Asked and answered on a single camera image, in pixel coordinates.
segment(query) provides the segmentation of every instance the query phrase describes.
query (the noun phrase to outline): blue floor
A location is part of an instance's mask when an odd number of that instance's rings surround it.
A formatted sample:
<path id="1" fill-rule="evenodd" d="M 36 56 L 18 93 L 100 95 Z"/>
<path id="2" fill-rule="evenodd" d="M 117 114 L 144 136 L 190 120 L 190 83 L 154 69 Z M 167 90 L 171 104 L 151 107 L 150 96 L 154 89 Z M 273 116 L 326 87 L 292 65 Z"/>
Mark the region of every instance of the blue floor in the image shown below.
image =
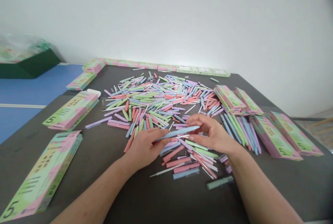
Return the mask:
<path id="1" fill-rule="evenodd" d="M 0 79 L 0 103 L 48 105 L 82 72 L 82 65 L 57 65 L 35 79 Z M 0 107 L 0 144 L 41 110 Z"/>
<path id="2" fill-rule="evenodd" d="M 0 103 L 48 105 L 83 73 L 82 65 L 57 65 L 35 79 L 0 79 Z"/>
<path id="3" fill-rule="evenodd" d="M 6 141 L 41 110 L 0 107 L 0 144 Z"/>

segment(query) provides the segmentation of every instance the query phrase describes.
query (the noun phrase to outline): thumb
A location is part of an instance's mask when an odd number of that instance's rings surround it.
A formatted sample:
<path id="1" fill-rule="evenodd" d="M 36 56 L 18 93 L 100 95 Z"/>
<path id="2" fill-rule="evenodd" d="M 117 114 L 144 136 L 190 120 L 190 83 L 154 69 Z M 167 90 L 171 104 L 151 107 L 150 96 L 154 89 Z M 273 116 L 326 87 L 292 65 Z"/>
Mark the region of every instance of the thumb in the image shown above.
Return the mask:
<path id="1" fill-rule="evenodd" d="M 162 140 L 159 140 L 157 144 L 152 147 L 153 152 L 156 154 L 156 156 L 161 153 L 162 149 L 167 145 L 169 142 L 171 142 L 171 138 L 165 138 Z"/>
<path id="2" fill-rule="evenodd" d="M 202 146 L 209 146 L 208 142 L 209 142 L 209 137 L 205 137 L 205 136 L 200 136 L 200 135 L 190 135 L 187 137 L 190 141 L 193 141 L 197 144 L 200 144 Z"/>

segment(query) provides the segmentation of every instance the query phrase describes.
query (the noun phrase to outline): green container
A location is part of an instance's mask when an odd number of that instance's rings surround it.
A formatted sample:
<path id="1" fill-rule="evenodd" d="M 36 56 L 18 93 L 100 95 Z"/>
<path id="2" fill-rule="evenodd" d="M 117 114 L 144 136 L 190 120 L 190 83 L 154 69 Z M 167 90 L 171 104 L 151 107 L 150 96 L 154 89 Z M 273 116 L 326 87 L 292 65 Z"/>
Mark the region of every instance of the green container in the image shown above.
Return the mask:
<path id="1" fill-rule="evenodd" d="M 33 79 L 60 62 L 57 55 L 48 49 L 19 63 L 0 63 L 0 78 Z"/>

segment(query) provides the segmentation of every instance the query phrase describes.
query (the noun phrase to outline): left hand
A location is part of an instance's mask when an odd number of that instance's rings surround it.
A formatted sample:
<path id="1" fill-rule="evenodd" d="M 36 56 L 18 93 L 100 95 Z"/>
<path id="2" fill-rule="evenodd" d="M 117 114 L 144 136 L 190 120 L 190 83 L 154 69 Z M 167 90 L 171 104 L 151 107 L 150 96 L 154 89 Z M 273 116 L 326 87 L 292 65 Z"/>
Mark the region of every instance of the left hand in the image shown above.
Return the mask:
<path id="1" fill-rule="evenodd" d="M 169 133 L 168 129 L 153 128 L 138 132 L 134 138 L 131 147 L 123 156 L 126 163 L 135 171 L 142 169 L 151 164 L 171 138 L 159 140 L 154 144 L 156 139 Z"/>

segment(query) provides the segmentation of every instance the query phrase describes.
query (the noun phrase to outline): pile of pens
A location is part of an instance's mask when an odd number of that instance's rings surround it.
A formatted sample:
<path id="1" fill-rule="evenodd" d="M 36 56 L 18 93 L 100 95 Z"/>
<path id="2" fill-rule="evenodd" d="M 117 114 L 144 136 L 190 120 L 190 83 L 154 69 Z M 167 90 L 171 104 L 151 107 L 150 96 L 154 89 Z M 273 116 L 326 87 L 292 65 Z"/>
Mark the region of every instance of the pile of pens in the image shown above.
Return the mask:
<path id="1" fill-rule="evenodd" d="M 226 155 L 219 157 L 209 148 L 187 140 L 189 135 L 186 133 L 198 128 L 198 126 L 188 127 L 186 124 L 186 120 L 194 113 L 202 113 L 211 118 L 220 114 L 223 126 L 232 138 L 236 138 L 239 143 L 246 145 L 249 150 L 253 150 L 256 154 L 261 153 L 256 134 L 252 132 L 251 123 L 249 124 L 243 117 L 234 115 L 234 113 L 245 114 L 240 112 L 245 104 L 238 108 L 232 107 L 233 111 L 227 111 L 220 98 L 223 97 L 223 93 L 216 88 L 215 90 L 211 89 L 188 78 L 172 75 L 158 77 L 156 73 L 152 74 L 150 71 L 148 73 L 148 77 L 143 76 L 142 73 L 140 77 L 121 80 L 117 87 L 113 86 L 114 90 L 111 89 L 113 93 L 104 90 L 110 98 L 106 101 L 111 101 L 104 110 L 106 111 L 105 118 L 87 125 L 86 128 L 89 129 L 103 122 L 108 122 L 108 125 L 112 127 L 126 129 L 126 137 L 129 140 L 124 152 L 127 152 L 139 131 L 154 127 L 170 130 L 175 127 L 176 131 L 163 137 L 172 137 L 172 141 L 160 153 L 163 159 L 162 166 L 166 166 L 166 170 L 150 177 L 173 170 L 173 179 L 176 180 L 191 174 L 198 174 L 201 166 L 212 180 L 217 180 L 215 174 L 218 172 L 215 166 L 217 161 L 225 165 L 227 173 L 232 172 Z M 193 106 L 186 111 L 182 105 L 187 104 Z M 193 110 L 196 105 L 200 105 L 198 111 Z M 215 182 L 214 185 L 231 182 L 231 179 L 217 181 L 219 182 Z"/>

